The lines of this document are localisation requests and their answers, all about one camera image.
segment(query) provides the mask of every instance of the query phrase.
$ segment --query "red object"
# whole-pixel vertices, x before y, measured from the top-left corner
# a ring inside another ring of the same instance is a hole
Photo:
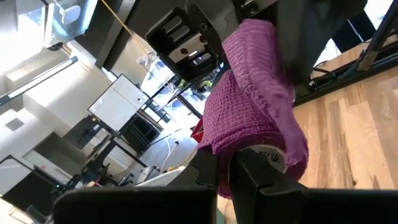
[[[198,124],[195,126],[195,128],[192,131],[191,138],[193,138],[197,143],[201,141],[203,138],[203,120],[200,118]]]

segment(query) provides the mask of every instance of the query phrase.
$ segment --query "label sticker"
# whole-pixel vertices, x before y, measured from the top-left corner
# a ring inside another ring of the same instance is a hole
[[[282,173],[287,170],[285,154],[277,147],[268,145],[251,146],[245,149],[252,149],[261,157],[268,160],[269,164]]]

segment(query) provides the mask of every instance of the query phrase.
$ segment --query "yellow cable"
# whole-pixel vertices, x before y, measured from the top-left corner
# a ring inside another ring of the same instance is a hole
[[[105,2],[105,0],[101,0],[102,3],[105,5],[105,7],[108,8],[108,10],[112,13],[112,15],[116,18],[116,20],[123,26],[123,28],[130,34],[131,38],[134,39],[134,33],[131,31],[131,29],[124,24],[124,22],[119,18],[119,16],[112,10],[112,8],[108,5],[108,3]],[[145,52],[145,54],[148,54],[148,52],[146,52],[145,48],[136,40],[134,39],[137,44],[140,46],[140,48],[142,49],[142,51]]]
[[[138,40],[136,40],[136,39],[134,38],[134,33],[133,33],[133,31],[132,31],[127,25],[124,24],[124,22],[123,22],[123,21],[119,18],[119,16],[112,10],[112,8],[108,5],[108,3],[105,2],[105,0],[101,0],[101,1],[102,1],[102,3],[105,5],[105,7],[108,8],[108,10],[111,12],[111,14],[116,18],[116,20],[122,25],[122,27],[124,28],[124,30],[126,30],[126,31],[130,34],[131,39],[134,40],[134,41],[138,44],[138,46],[141,48],[141,50],[142,50],[145,54],[148,54],[148,52],[147,52],[147,51],[145,50],[145,48],[141,45],[141,43],[140,43]],[[151,71],[149,71],[145,66],[143,66],[143,67],[144,67],[144,69],[145,69],[147,72],[149,72],[154,78],[156,78],[160,83],[163,84],[163,82],[160,81]],[[174,93],[174,91],[171,90],[170,87],[165,86],[165,88],[166,88],[169,92]]]

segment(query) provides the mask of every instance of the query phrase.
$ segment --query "purple knit fabric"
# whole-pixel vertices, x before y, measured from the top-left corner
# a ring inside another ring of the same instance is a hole
[[[276,32],[267,21],[245,20],[223,43],[232,71],[208,97],[198,148],[220,156],[219,194],[230,197],[228,167],[245,147],[268,144],[285,153],[287,174],[297,180],[308,162],[305,136],[292,113],[293,87],[280,64]]]

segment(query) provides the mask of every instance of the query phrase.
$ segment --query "black screw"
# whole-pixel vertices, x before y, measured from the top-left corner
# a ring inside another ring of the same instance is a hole
[[[200,41],[201,43],[206,43],[206,39],[205,39],[204,36],[200,36],[200,37],[199,37],[199,41]]]
[[[256,3],[251,3],[250,5],[249,5],[249,15],[250,16],[253,16],[253,15],[255,15],[255,13],[257,13],[257,11],[259,10],[259,8],[258,8],[258,6],[257,6],[257,4]]]
[[[181,49],[181,54],[188,54],[188,50],[187,49]]]
[[[202,23],[200,24],[200,29],[201,29],[201,30],[207,30],[207,24],[206,24],[205,22],[202,22]]]

